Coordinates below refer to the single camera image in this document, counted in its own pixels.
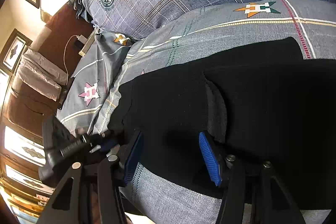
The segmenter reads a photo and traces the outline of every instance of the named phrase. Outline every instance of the metal bolt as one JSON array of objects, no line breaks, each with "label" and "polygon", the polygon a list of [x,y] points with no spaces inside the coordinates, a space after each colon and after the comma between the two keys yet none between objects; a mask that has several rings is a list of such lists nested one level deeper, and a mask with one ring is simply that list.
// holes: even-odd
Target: metal bolt
[{"label": "metal bolt", "polygon": [[111,156],[108,157],[109,161],[116,161],[117,159],[118,159],[117,155],[111,155]]},{"label": "metal bolt", "polygon": [[269,161],[264,162],[264,167],[265,168],[271,168],[271,163]]},{"label": "metal bolt", "polygon": [[72,169],[78,169],[81,167],[81,163],[80,162],[75,162],[72,164]]},{"label": "metal bolt", "polygon": [[236,156],[235,156],[235,155],[227,155],[227,156],[226,156],[226,159],[227,159],[228,161],[235,161],[235,160],[236,160]]}]

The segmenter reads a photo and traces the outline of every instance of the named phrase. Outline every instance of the cabinet door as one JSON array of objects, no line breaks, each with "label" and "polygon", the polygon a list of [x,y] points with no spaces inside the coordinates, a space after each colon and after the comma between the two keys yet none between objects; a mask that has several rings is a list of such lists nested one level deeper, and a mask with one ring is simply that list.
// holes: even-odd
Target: cabinet door
[{"label": "cabinet door", "polygon": [[2,177],[10,184],[30,195],[37,194],[50,196],[54,188],[44,185],[40,180],[38,173],[28,169],[25,166],[0,157]]}]

